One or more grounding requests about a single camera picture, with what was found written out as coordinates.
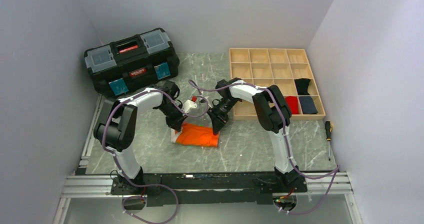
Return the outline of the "orange underwear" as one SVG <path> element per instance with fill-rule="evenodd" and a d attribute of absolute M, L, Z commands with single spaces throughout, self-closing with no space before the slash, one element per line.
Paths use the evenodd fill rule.
<path fill-rule="evenodd" d="M 170 130 L 171 142 L 185 146 L 216 148 L 219 134 L 214 135 L 213 129 L 191 123 L 183 123 L 180 131 Z"/>

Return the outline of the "wooden compartment tray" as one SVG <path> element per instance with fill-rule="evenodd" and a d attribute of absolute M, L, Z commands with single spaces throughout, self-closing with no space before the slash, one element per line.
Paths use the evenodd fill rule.
<path fill-rule="evenodd" d="M 282 95 L 298 98 L 299 114 L 292 114 L 294 120 L 322 120 L 325 110 L 317 84 L 303 49 L 284 48 L 231 48 L 229 49 L 231 78 L 240 78 L 256 86 L 276 85 Z M 317 114 L 303 114 L 295 79 L 311 80 L 308 92 L 318 110 Z"/>

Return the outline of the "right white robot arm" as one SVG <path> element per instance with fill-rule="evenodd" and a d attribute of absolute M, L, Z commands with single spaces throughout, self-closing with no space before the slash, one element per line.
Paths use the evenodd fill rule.
<path fill-rule="evenodd" d="M 229 120 L 229 112 L 237 102 L 254 105 L 261 127 L 267 131 L 274 153 L 276 187 L 287 192 L 296 184 L 304 184 L 305 178 L 291 154 L 289 125 L 292 112 L 276 85 L 269 87 L 246 83 L 239 78 L 221 80 L 215 86 L 221 99 L 207 111 L 212 123 L 213 134 L 217 135 Z"/>

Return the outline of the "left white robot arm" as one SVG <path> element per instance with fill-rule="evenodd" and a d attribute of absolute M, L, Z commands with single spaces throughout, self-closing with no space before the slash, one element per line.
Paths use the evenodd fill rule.
<path fill-rule="evenodd" d="M 123 186 L 131 194 L 139 193 L 145 184 L 143 169 L 131 147 L 138 113 L 160 110 L 168 127 L 181 131 L 186 117 L 182 104 L 175 103 L 179 93 L 174 82 L 166 81 L 162 86 L 152 85 L 128 98 L 108 98 L 102 106 L 93 136 L 112 155 L 118 175 L 125 180 Z"/>

